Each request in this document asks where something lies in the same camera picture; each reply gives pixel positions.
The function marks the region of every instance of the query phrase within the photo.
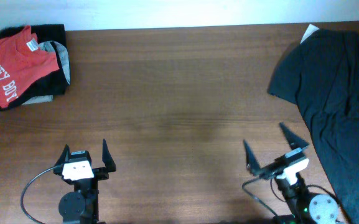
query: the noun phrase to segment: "wire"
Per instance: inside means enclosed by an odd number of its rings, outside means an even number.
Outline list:
[[[30,184],[32,184],[38,177],[44,175],[45,173],[47,173],[48,171],[51,171],[53,169],[56,169],[56,168],[59,168],[61,167],[62,165],[57,165],[57,166],[54,166],[54,167],[51,167],[49,169],[46,169],[44,171],[42,171],[40,174],[38,174],[37,176],[35,176],[32,180],[30,180],[30,182],[27,183],[27,185],[24,187],[23,189],[23,192],[22,192],[22,196],[20,197],[20,206],[22,208],[22,211],[24,212],[25,215],[27,215],[27,217],[29,217],[32,221],[38,223],[38,224],[45,224],[41,221],[38,221],[36,220],[34,217],[32,217],[28,212],[27,210],[24,208],[24,202],[23,202],[23,199],[24,199],[24,194],[26,193],[26,190],[30,187]]]
[[[273,181],[273,179],[271,179],[271,190],[272,190],[273,195],[274,195],[277,199],[279,199],[281,202],[287,203],[285,200],[283,200],[283,199],[279,198],[279,196],[277,196],[276,192],[273,190],[272,181]]]
[[[268,205],[266,205],[261,199],[259,199],[257,196],[253,195],[251,192],[249,192],[247,189],[246,189],[246,185],[248,184],[251,184],[253,182],[256,182],[258,180],[260,180],[261,178],[260,177],[257,177],[257,178],[254,178],[254,179],[251,179],[249,181],[246,181],[243,183],[243,185],[241,186],[241,188],[249,195],[251,196],[254,200],[256,200],[257,202],[259,202],[262,206],[264,206],[266,209],[268,209],[275,217],[278,216],[277,213],[271,209],[271,207],[269,207]]]
[[[309,187],[316,187],[316,188],[318,188],[318,189],[320,189],[320,190],[323,190],[323,191],[326,192],[330,197],[334,198],[334,200],[335,200],[335,202],[336,202],[337,204],[340,204],[340,201],[339,201],[339,199],[337,198],[337,196],[335,196],[333,193],[329,192],[328,190],[324,189],[323,187],[321,187],[321,186],[319,186],[319,185],[315,185],[315,184],[309,184],[309,185],[307,185],[306,187],[307,187],[307,188],[309,188]]]

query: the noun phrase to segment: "folded black garment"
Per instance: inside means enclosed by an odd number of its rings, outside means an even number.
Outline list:
[[[277,66],[268,93],[298,105],[334,192],[359,223],[359,35],[315,31]]]
[[[23,28],[24,27],[12,27],[3,29],[0,31],[0,39],[15,35]],[[64,25],[32,26],[31,32],[37,34],[39,44],[43,42],[50,42],[50,45],[54,48],[56,53],[62,51],[62,46],[67,48]],[[9,110],[20,106],[34,96],[63,95],[66,88],[70,84],[70,70],[63,69],[65,66],[64,64],[67,64],[68,66],[68,56],[67,61],[64,61],[63,65],[60,57],[57,57],[57,62],[59,70],[38,79],[36,82],[31,84],[31,86],[20,97],[12,101],[7,108],[0,107],[0,110]]]

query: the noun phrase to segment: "white wall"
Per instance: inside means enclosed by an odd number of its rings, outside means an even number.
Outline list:
[[[359,21],[359,0],[0,0],[0,29],[66,30]]]

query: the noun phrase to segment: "wood surface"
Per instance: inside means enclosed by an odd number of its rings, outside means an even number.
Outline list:
[[[359,32],[359,22],[316,25]],[[296,105],[266,93],[277,62],[307,26],[67,32],[67,93],[0,112],[0,223],[31,223],[20,209],[21,191],[55,164],[65,144],[88,150],[93,167],[102,166],[103,138],[118,169],[99,185],[100,219],[107,223],[271,218],[241,190],[251,178],[241,141],[248,140],[262,166],[289,150],[281,121],[311,142]],[[313,146],[306,154],[305,181],[332,190]],[[249,189],[279,214],[289,213],[269,182]],[[61,223],[58,203],[71,190],[46,174],[25,205],[39,220]]]

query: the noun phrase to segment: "red shirt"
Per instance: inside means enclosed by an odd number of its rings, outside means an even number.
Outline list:
[[[31,26],[0,40],[0,106],[18,98],[36,80],[59,69],[56,54],[38,49]]]

